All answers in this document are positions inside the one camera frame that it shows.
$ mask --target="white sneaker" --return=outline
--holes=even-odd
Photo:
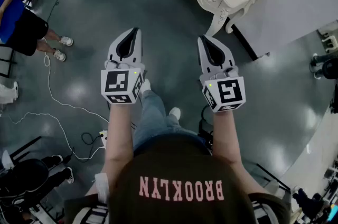
[[[17,82],[14,82],[13,89],[15,89],[16,91],[15,98],[14,98],[14,100],[16,100],[19,97],[19,85],[17,84]]]
[[[181,118],[181,110],[179,108],[172,108],[169,112],[169,115],[172,114],[176,117],[177,120]]]
[[[300,187],[295,186],[293,189],[291,189],[291,196],[295,193],[298,193],[298,190],[300,189]]]
[[[64,44],[66,46],[71,46],[73,45],[73,39],[69,37],[62,36],[61,41],[59,42],[60,44]]]
[[[140,92],[141,94],[143,94],[145,91],[148,91],[148,90],[151,90],[151,87],[150,87],[150,81],[149,79],[145,79],[141,88],[140,88]]]
[[[318,54],[317,53],[313,53],[312,58],[311,58],[311,62],[310,62],[310,65],[309,65],[311,73],[314,73],[316,71],[316,68],[317,68],[317,63],[315,63],[313,61],[313,59],[314,59],[315,56],[318,56]]]
[[[72,184],[74,182],[73,169],[71,167],[67,167],[66,169],[70,170],[70,177],[67,179],[67,182],[69,184]]]
[[[58,162],[58,165],[59,165],[60,163],[62,163],[63,157],[62,157],[61,155],[52,155],[52,157],[54,157],[54,156],[60,158],[60,160],[59,160],[59,162]]]
[[[59,61],[65,61],[65,54],[58,49],[56,49],[56,51],[54,52],[54,57],[57,58]]]
[[[314,78],[315,79],[318,79],[318,80],[320,80],[322,77],[318,77],[317,75],[316,75],[316,73],[313,73],[313,76],[314,76]]]

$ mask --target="gray concrete floor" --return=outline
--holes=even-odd
[[[46,20],[54,2],[38,1],[34,11]],[[143,63],[152,89],[162,97],[167,112],[174,106],[181,108],[183,127],[197,131],[200,112],[206,105],[198,84],[201,69],[197,37],[207,31],[212,19],[210,13],[196,0],[59,2],[49,19],[50,28],[74,38],[74,45],[61,47],[67,55],[66,62],[51,58],[50,85],[56,99],[108,118],[107,103],[100,94],[100,70],[104,68],[111,42],[127,29],[137,26],[143,33]],[[307,71],[311,54],[323,52],[321,44],[313,35],[307,41],[283,48],[268,59],[249,63],[248,54],[233,34],[221,30],[215,37],[231,49],[245,77],[247,103],[235,111],[242,154],[281,176],[314,134],[330,101],[332,82],[313,80]],[[7,106],[0,118],[1,148],[6,147],[12,152],[41,135],[43,139],[32,146],[30,157],[69,154],[56,120],[28,115],[22,123],[14,125],[7,118],[9,115],[13,120],[19,120],[28,111],[51,113],[60,120],[76,154],[88,157],[90,146],[82,142],[81,134],[90,132],[96,136],[107,129],[107,123],[53,101],[47,85],[48,68],[43,59],[41,52],[32,57],[15,54],[18,65],[14,66],[11,77],[19,83],[20,97],[15,104]],[[308,110],[313,110],[316,115],[311,126],[307,126],[302,117]],[[139,111],[140,105],[136,104],[133,113],[136,125]],[[282,167],[278,162],[280,158],[284,161]],[[62,201],[85,194],[103,161],[103,150],[85,164],[73,157],[69,165],[74,169],[76,183],[60,186],[52,194],[53,198]]]

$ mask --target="dark t-shirt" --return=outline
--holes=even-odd
[[[135,154],[109,199],[110,223],[289,223],[282,200],[245,194],[231,168],[195,138],[160,136]],[[67,201],[66,224],[97,204],[97,195]]]

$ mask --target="black shorts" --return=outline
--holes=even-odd
[[[44,38],[48,23],[25,9],[15,22],[15,29],[6,45],[17,52],[31,56],[36,50],[37,41]]]

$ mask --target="hand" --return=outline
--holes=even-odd
[[[1,20],[2,20],[3,15],[4,15],[4,11],[0,9],[0,26],[1,26]]]

